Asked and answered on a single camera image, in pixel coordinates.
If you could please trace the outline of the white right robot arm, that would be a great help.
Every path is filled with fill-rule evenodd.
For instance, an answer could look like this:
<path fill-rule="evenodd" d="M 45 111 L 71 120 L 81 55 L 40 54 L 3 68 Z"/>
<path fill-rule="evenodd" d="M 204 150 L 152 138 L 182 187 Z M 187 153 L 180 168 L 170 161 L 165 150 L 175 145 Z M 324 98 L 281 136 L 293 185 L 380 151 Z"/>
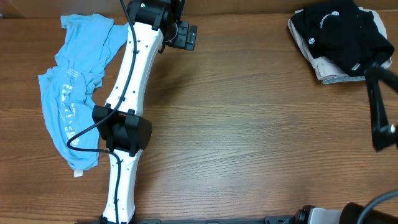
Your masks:
<path fill-rule="evenodd" d="M 397 127 L 389 124 L 382 100 L 379 82 L 384 82 L 397 90 L 397 76 L 379 65 L 371 65 L 364 72 L 371 111 L 371 134 L 373 148 L 381 151 L 397 145 Z M 375 208 L 383 202 L 397 197 L 397 190 L 384 193 L 372 199 L 365 206 L 348 203 L 342 210 L 327 210 L 314 206 L 304 206 L 286 223 L 339 223 L 339 224 L 397 224 L 397 217 L 377 211 Z"/>

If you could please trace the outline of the black mesh shirt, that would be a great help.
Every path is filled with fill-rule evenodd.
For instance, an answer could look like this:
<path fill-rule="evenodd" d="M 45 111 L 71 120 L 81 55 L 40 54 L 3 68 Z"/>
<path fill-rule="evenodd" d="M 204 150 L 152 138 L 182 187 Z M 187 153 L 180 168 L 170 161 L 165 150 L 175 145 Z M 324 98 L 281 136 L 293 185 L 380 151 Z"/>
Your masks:
<path fill-rule="evenodd" d="M 325 59 L 350 77 L 364 75 L 373 63 L 382 65 L 394 53 L 374 14 L 361 10 L 354 1 L 305 6 L 290 21 L 312 58 Z"/>

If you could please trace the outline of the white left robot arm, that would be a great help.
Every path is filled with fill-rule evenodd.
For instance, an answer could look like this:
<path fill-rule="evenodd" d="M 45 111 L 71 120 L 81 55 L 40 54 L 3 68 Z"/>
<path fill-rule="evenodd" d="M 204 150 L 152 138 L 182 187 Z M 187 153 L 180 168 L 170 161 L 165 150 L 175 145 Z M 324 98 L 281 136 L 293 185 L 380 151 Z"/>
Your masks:
<path fill-rule="evenodd" d="M 106 142 L 110 176 L 106 207 L 99 223 L 134 223 L 137 165 L 152 134 L 143 118 L 144 94 L 157 54 L 165 47 L 194 50 L 197 27 L 183 21 L 185 1 L 130 1 L 124 7 L 127 41 L 113 90 L 93 120 Z"/>

